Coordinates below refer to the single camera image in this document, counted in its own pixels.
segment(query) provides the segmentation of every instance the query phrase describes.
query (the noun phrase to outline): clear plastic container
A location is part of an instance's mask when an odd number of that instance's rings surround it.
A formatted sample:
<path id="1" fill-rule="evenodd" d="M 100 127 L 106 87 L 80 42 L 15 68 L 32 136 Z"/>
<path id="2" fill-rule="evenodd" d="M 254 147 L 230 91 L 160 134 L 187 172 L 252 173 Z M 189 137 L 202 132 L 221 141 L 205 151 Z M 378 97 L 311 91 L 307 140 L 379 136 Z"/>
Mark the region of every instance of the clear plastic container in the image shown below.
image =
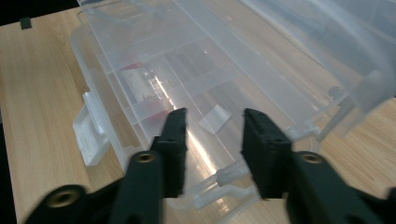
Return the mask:
<path id="1" fill-rule="evenodd" d="M 318 150 L 395 95 L 395 3 L 367 2 L 81 0 L 86 26 L 72 43 L 123 167 L 168 112 L 188 108 L 186 192 L 170 204 L 228 220 L 259 200 L 238 184 L 245 108 L 269 115 L 295 150 Z"/>

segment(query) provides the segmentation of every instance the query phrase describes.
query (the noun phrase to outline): brass screw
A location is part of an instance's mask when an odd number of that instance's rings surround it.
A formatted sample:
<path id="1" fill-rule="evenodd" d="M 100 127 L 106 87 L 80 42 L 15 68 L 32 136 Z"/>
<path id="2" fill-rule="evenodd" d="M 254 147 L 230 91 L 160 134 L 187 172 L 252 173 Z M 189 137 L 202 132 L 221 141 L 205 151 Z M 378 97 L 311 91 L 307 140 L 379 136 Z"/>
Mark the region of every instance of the brass screw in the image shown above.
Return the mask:
<path id="1" fill-rule="evenodd" d="M 65 207 L 74 203 L 79 198 L 79 192 L 74 189 L 67 189 L 53 195 L 47 200 L 47 206 L 52 208 Z"/>

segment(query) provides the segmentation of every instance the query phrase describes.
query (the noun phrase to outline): wood grain surface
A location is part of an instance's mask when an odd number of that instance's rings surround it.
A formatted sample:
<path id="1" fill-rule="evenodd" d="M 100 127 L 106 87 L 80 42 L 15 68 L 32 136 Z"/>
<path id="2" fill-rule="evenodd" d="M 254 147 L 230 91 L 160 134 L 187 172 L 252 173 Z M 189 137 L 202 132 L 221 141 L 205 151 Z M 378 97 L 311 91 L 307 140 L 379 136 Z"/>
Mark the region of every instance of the wood grain surface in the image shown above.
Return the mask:
<path id="1" fill-rule="evenodd" d="M 122 176 L 112 150 L 87 168 L 72 123 L 88 88 L 70 48 L 78 8 L 0 27 L 0 104 L 17 212 L 23 222 L 50 190 L 65 184 L 99 189 Z M 396 186 L 396 101 L 390 100 L 346 137 L 330 135 L 322 154 L 345 181 L 378 197 Z M 227 212 L 227 207 L 219 211 Z M 218 211 L 174 211 L 167 223 L 210 223 Z M 251 206 L 232 223 L 287 223 L 284 201 Z"/>

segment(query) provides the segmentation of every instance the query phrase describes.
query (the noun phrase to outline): plastic organizer box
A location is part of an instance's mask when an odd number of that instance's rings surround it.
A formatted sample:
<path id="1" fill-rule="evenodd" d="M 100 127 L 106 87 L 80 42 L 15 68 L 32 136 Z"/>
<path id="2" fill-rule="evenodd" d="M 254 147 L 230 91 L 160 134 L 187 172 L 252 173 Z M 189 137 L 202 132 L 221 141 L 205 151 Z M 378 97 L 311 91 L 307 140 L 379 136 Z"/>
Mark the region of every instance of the plastic organizer box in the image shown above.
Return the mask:
<path id="1" fill-rule="evenodd" d="M 90 92 L 74 128 L 85 163 L 111 144 L 125 169 L 186 107 L 186 190 L 169 203 L 215 220 L 259 200 L 250 180 L 236 183 L 248 176 L 244 108 L 267 114 L 294 150 L 318 151 L 396 93 L 393 1 L 78 1 L 71 41 Z"/>

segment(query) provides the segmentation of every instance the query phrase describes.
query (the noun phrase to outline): plastic lid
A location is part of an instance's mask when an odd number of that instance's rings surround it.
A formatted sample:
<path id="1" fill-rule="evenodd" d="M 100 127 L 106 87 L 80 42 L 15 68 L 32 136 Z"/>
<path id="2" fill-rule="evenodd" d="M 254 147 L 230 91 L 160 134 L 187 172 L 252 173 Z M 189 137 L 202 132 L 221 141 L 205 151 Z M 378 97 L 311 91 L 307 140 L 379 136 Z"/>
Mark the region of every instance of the plastic lid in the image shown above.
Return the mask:
<path id="1" fill-rule="evenodd" d="M 393 2 L 79 2 L 140 139 L 158 135 L 169 111 L 189 109 L 187 188 L 241 158 L 246 107 L 293 140 L 321 141 L 395 95 Z"/>

